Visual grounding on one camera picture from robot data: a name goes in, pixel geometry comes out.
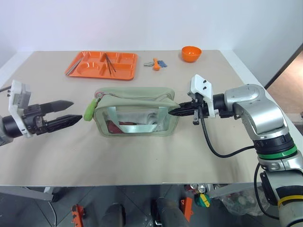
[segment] floor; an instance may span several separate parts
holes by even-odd
[[[267,89],[295,125],[303,125],[303,52]]]
[[[126,212],[126,227],[149,227],[152,225],[151,200],[165,197],[179,202],[185,196],[183,185],[139,185],[57,188],[62,196],[53,203],[57,213],[58,227],[73,227],[71,207],[84,206],[84,227],[98,227],[102,215],[114,202],[123,204]],[[193,204],[191,227],[279,227],[279,222],[266,216],[235,216],[228,212],[220,200],[212,200],[209,208]],[[268,212],[277,215],[276,207]],[[0,194],[0,227],[51,227],[54,221],[52,210],[46,201]]]

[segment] pencil case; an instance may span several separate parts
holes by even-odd
[[[178,117],[168,114],[179,108],[175,92],[166,87],[106,87],[95,92],[84,120],[94,118],[104,136],[167,136]]]

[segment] table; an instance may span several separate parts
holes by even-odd
[[[243,84],[220,51],[204,51],[197,62],[186,63],[180,51],[137,51],[135,77],[131,81],[73,78],[64,75],[77,52],[34,52],[6,82],[12,79],[31,86],[30,104],[70,100],[64,112],[48,114],[47,120],[66,114],[83,114],[95,90],[101,87],[170,87],[175,101],[190,101],[189,82],[199,74],[213,84],[214,94]],[[233,57],[230,52],[224,55]],[[144,67],[156,57],[168,65],[160,71]],[[1,106],[7,97],[0,96]],[[2,108],[1,115],[8,115]],[[97,186],[159,183],[252,182],[257,154],[247,150],[221,159],[209,150],[201,126],[193,117],[181,117],[167,137],[117,137],[100,135],[93,121],[33,138],[16,138],[0,147],[0,185]],[[206,126],[216,150],[228,154],[252,145],[241,120],[207,119]]]

